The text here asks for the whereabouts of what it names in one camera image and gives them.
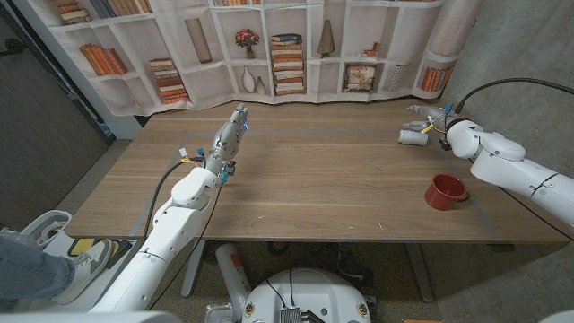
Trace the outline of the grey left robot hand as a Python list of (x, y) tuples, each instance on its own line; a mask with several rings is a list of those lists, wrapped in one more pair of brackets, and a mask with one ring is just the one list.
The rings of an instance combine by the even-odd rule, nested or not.
[(244, 103), (240, 103), (232, 112), (230, 119), (215, 134), (204, 167), (218, 175), (224, 163), (231, 161), (239, 151), (239, 143), (247, 130), (248, 108)]

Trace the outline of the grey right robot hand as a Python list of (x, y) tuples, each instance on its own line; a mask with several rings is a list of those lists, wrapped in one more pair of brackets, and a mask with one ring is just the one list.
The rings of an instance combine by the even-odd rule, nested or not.
[(422, 121), (404, 123), (402, 129), (423, 134), (431, 130), (441, 134), (447, 133), (447, 125), (451, 120), (451, 116), (444, 109), (435, 106), (411, 105), (406, 110), (418, 114), (422, 117)]

